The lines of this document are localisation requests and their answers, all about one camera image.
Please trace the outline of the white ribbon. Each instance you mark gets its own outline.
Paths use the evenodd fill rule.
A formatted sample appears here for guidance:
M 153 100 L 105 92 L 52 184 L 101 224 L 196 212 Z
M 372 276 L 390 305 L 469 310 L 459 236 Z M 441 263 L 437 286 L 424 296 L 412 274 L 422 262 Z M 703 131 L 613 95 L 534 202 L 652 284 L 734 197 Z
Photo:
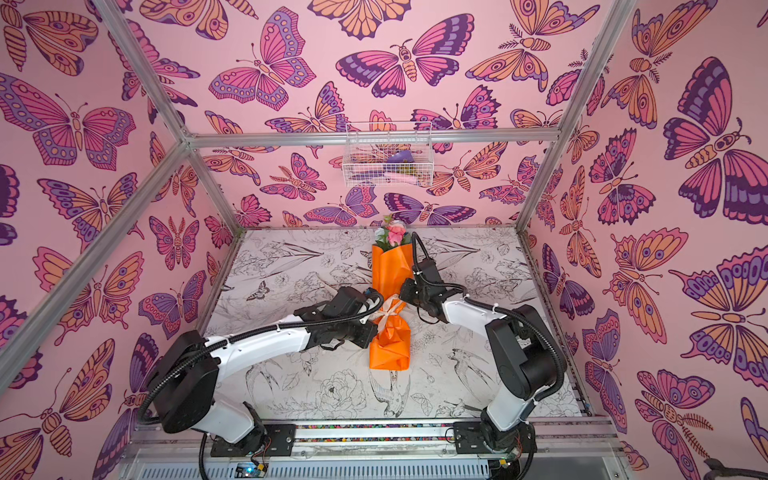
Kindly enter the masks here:
M 397 294 L 389 297 L 374 315 L 377 333 L 409 333 L 410 326 L 401 315 L 405 307 L 406 303 Z

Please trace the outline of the orange wrapping paper sheet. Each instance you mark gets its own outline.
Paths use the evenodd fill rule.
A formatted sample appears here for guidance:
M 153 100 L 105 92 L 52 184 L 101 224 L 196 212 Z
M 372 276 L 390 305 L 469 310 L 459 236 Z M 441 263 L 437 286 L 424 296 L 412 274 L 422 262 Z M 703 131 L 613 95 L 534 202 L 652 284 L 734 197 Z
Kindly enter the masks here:
M 377 334 L 369 346 L 371 370 L 406 371 L 410 367 L 411 329 L 403 318 L 406 303 L 400 299 L 405 281 L 413 278 L 411 244 L 384 251 L 372 247 L 372 287 L 384 304 L 373 316 Z

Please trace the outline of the pink fake rose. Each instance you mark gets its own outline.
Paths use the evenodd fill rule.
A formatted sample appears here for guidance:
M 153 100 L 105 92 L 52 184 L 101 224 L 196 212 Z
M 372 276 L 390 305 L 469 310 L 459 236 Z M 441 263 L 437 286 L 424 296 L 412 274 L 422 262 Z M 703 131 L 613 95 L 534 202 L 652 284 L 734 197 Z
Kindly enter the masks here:
M 392 215 L 384 217 L 382 227 L 389 230 L 390 249 L 397 248 L 411 242 L 411 235 L 407 230 L 407 224 L 394 218 Z

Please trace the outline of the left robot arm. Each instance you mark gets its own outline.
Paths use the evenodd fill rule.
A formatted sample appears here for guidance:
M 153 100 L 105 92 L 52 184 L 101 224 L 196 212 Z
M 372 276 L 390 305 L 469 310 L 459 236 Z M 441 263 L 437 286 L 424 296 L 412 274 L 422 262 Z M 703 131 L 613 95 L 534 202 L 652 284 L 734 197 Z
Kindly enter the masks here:
M 137 422 L 159 425 L 167 434 L 195 430 L 254 453 L 265 442 L 263 421 L 251 403 L 228 398 L 222 382 L 281 355 L 315 347 L 335 350 L 344 343 L 366 348 L 378 333 L 372 317 L 383 304 L 372 288 L 342 287 L 331 300 L 299 308 L 270 325 L 228 336 L 186 333 L 146 376 L 148 394 Z

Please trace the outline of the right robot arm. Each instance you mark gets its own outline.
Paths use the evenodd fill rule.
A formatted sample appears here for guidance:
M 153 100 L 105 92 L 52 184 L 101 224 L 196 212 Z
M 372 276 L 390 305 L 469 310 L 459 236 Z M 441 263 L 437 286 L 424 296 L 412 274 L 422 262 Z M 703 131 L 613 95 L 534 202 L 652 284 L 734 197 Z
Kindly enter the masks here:
M 501 386 L 481 411 L 479 429 L 490 450 L 511 450 L 522 441 L 536 405 L 563 386 L 561 348 L 535 307 L 507 309 L 474 300 L 465 287 L 444 282 L 431 258 L 415 263 L 413 274 L 401 288 L 401 300 L 488 341 Z

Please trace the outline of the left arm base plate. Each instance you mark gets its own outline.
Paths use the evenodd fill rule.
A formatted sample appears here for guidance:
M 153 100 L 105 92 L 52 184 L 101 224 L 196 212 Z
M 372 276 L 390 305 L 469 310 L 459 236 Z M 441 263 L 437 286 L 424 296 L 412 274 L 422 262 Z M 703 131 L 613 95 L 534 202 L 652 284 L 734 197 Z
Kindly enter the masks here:
M 293 423 L 265 424 L 237 443 L 228 443 L 216 438 L 210 455 L 219 457 L 289 457 L 296 441 L 297 425 Z

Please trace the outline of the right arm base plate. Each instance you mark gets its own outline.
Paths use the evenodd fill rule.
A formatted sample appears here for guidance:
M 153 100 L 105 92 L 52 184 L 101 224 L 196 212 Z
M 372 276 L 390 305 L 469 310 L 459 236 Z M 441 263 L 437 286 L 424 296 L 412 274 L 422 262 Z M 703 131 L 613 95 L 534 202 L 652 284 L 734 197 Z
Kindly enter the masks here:
M 460 421 L 453 423 L 452 431 L 459 454 L 517 455 L 538 451 L 535 429 L 525 422 L 502 431 L 490 421 Z

